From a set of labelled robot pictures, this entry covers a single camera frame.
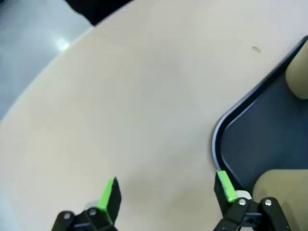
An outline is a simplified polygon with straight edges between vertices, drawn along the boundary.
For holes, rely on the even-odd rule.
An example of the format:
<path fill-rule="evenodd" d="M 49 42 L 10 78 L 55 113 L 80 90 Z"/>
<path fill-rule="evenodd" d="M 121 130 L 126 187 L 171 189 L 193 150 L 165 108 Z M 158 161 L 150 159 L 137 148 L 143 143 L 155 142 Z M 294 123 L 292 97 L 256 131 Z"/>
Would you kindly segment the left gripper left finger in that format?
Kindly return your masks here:
<path fill-rule="evenodd" d="M 51 231 L 118 231 L 115 222 L 121 199 L 117 178 L 109 179 L 97 206 L 77 215 L 72 211 L 60 212 Z"/>

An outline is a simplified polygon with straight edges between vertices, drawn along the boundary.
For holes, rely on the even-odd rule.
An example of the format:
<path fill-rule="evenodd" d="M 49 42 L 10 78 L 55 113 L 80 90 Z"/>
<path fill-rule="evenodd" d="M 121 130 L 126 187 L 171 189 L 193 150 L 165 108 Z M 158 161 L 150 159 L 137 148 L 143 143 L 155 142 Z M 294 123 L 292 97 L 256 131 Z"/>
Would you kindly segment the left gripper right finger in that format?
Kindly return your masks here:
<path fill-rule="evenodd" d="M 222 212 L 222 219 L 213 231 L 291 231 L 282 208 L 274 197 L 263 198 L 259 203 L 237 195 L 226 171 L 217 171 L 214 191 Z"/>

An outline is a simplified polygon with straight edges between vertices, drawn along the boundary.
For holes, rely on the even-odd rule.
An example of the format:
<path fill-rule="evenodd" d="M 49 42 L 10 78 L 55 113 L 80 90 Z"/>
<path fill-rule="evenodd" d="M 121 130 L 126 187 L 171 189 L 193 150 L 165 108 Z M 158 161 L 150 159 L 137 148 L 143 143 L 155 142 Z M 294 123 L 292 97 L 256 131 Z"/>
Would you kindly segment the tan plastic cup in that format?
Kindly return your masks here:
<path fill-rule="evenodd" d="M 290 91 L 302 100 L 308 100 L 308 41 L 302 46 L 285 71 Z"/>
<path fill-rule="evenodd" d="M 269 170 L 256 181 L 252 197 L 276 198 L 291 230 L 308 231 L 308 169 Z"/>

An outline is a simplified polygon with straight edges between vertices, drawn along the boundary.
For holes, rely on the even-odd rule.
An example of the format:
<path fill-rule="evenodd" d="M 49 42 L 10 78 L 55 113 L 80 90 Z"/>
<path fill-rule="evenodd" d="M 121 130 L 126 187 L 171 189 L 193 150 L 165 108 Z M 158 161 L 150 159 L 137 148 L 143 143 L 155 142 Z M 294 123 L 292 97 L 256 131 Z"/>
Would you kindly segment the person in black cardigan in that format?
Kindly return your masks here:
<path fill-rule="evenodd" d="M 84 16 L 93 26 L 131 1 L 133 0 L 65 0 L 75 12 Z"/>

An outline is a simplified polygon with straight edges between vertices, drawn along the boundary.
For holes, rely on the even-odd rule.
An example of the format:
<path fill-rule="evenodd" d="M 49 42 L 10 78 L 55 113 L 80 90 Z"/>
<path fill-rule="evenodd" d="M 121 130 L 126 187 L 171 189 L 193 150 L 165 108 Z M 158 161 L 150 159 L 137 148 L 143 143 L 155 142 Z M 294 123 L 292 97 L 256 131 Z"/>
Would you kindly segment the black plastic serving tray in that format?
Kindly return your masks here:
<path fill-rule="evenodd" d="M 212 156 L 237 190 L 251 192 L 272 169 L 308 169 L 308 100 L 289 90 L 285 71 L 308 41 L 287 56 L 218 121 Z"/>

